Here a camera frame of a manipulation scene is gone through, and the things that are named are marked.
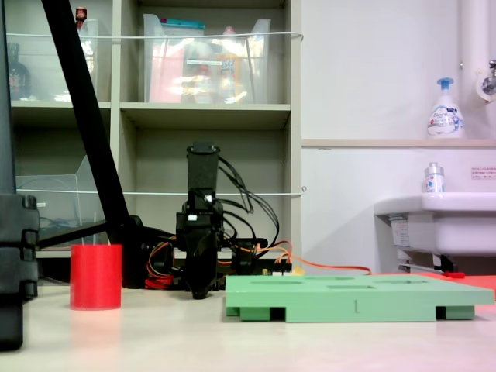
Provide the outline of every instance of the green board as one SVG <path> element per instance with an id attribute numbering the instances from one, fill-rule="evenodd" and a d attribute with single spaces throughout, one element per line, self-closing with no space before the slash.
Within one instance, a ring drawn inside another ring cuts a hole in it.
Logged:
<path id="1" fill-rule="evenodd" d="M 428 322 L 473 319 L 494 292 L 418 275 L 227 277 L 226 314 L 242 321 Z"/>

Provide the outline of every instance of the soap dispenser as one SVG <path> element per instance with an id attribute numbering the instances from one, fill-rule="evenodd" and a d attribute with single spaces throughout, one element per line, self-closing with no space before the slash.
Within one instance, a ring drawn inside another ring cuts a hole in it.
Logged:
<path id="1" fill-rule="evenodd" d="M 432 110 L 427 125 L 428 138 L 464 138 L 465 124 L 458 105 L 453 101 L 450 94 L 450 85 L 453 79 L 445 77 L 439 79 L 437 84 L 441 85 L 441 95 Z"/>

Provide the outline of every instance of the white table surface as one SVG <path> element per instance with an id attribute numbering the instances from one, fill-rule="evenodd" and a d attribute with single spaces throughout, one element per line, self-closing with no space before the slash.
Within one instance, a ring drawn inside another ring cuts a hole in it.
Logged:
<path id="1" fill-rule="evenodd" d="M 226 318 L 223 296 L 124 290 L 120 310 L 74 312 L 68 287 L 41 287 L 0 371 L 496 371 L 496 305 L 474 321 L 287 324 Z"/>

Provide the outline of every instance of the blue pump cap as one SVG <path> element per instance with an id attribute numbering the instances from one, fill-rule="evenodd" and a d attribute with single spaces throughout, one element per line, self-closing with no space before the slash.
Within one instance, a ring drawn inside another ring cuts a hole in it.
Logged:
<path id="1" fill-rule="evenodd" d="M 441 89 L 450 89 L 450 85 L 455 81 L 451 77 L 443 77 L 437 81 L 437 84 L 441 85 Z"/>

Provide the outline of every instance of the faucet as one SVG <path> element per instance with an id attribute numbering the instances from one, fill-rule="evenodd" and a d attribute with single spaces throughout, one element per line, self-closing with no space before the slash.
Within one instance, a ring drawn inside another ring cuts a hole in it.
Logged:
<path id="1" fill-rule="evenodd" d="M 496 60 L 489 61 L 489 68 L 492 76 L 486 77 L 482 81 L 482 91 L 486 95 L 494 95 L 496 94 Z"/>

